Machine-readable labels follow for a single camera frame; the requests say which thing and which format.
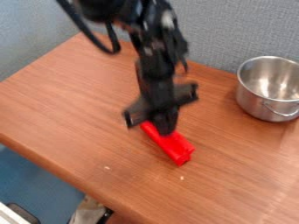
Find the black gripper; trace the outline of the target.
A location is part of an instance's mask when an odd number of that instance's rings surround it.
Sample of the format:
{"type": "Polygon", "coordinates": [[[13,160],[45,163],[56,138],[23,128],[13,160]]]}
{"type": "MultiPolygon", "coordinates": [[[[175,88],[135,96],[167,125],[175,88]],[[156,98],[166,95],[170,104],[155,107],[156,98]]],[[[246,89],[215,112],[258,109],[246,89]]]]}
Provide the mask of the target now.
{"type": "Polygon", "coordinates": [[[199,99],[196,82],[176,84],[174,77],[151,78],[139,62],[135,63],[140,95],[124,109],[128,128],[151,122],[162,136],[175,131],[180,107],[199,99]]]}

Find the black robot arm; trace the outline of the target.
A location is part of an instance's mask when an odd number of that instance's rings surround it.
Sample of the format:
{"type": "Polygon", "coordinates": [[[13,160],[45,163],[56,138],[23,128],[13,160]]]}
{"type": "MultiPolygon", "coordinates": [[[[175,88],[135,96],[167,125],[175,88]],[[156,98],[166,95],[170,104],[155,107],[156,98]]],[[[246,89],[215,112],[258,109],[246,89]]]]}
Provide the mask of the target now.
{"type": "Polygon", "coordinates": [[[188,43],[167,0],[75,0],[85,19],[119,25],[138,53],[135,71],[140,96],[124,111],[128,127],[148,121],[158,133],[174,133],[180,107],[199,99],[199,84],[174,81],[175,67],[186,65],[188,43]]]}

